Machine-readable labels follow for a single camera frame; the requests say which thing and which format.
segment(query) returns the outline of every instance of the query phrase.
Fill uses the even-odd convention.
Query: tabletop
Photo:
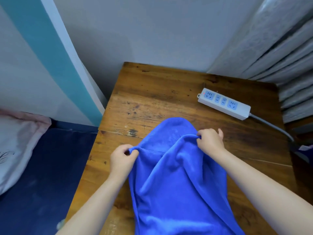
[[[121,144],[137,145],[163,120],[183,117],[197,130],[221,128],[225,148],[257,170],[296,191],[287,138],[253,118],[243,121],[198,102],[203,88],[251,106],[251,113],[284,128],[274,84],[125,62],[103,115],[68,221],[107,179],[110,154]],[[276,234],[228,177],[228,200],[246,234]],[[128,181],[100,234],[134,234]]]

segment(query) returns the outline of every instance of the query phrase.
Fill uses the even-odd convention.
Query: navy blue mattress
[[[49,129],[19,181],[0,195],[1,235],[51,235],[66,217],[96,133]]]

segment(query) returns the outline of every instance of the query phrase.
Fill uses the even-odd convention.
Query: hand
[[[224,150],[223,131],[218,129],[218,134],[214,129],[203,129],[197,133],[200,138],[197,138],[198,147],[207,155],[214,156]]]
[[[114,178],[119,182],[124,183],[134,162],[139,155],[138,150],[134,150],[130,155],[126,155],[125,152],[132,148],[130,144],[124,144],[118,146],[111,154],[110,162],[110,178]]]

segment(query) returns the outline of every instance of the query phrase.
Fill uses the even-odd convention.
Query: person
[[[313,234],[313,206],[298,195],[237,158],[224,147],[223,132],[198,132],[198,147],[221,165],[253,206],[279,235]],[[56,235],[99,234],[113,202],[126,181],[139,154],[125,152],[132,145],[121,145],[111,154],[108,179]]]

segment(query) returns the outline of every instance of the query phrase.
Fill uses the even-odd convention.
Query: power strip
[[[235,101],[227,96],[203,88],[198,94],[198,102],[219,110],[237,119],[244,120],[249,117],[251,106]]]

